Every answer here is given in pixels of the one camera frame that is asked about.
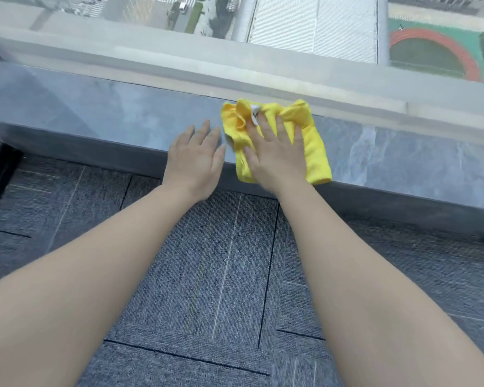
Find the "grass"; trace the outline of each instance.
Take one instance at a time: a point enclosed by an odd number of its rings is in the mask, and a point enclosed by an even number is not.
[[[195,26],[197,25],[197,22],[199,21],[199,16],[201,15],[201,12],[203,11],[203,3],[202,2],[196,2],[194,4],[194,7],[192,8],[192,12],[190,12],[190,18],[188,19],[188,23],[186,24],[185,32],[187,34],[193,34],[195,31]]]

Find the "person's right hand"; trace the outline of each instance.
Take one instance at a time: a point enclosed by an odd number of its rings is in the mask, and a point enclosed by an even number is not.
[[[256,149],[246,146],[245,158],[253,178],[278,198],[280,192],[294,182],[305,182],[307,162],[301,129],[294,130],[294,143],[290,142],[281,117],[276,117],[277,136],[262,113],[257,115],[260,136],[251,119],[246,123],[247,133]]]

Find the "cleaning cloth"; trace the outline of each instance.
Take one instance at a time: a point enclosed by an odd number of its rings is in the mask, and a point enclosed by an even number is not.
[[[308,182],[313,185],[320,185],[332,180],[332,172],[326,157],[325,145],[315,128],[310,107],[304,100],[298,100],[291,106],[284,107],[277,103],[261,104],[239,99],[236,104],[224,103],[220,116],[225,133],[233,139],[236,171],[240,181],[256,183],[251,176],[243,149],[246,145],[254,148],[245,129],[245,123],[248,119],[251,118],[253,120],[253,123],[257,126],[258,133],[262,135],[256,120],[258,112],[265,115],[275,135],[277,135],[276,116],[281,116],[291,142],[294,141],[295,125],[300,127],[305,147],[305,159],[307,161],[306,179]]]

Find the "carpeted floor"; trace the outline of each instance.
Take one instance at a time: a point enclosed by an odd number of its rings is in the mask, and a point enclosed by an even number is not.
[[[26,156],[0,200],[0,278],[158,183]],[[480,239],[347,220],[484,351]],[[218,190],[174,228],[79,386],[342,385],[324,344],[277,201]]]

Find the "building roof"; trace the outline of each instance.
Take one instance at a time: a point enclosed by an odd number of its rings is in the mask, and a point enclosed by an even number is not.
[[[377,62],[377,0],[258,0],[248,42]]]

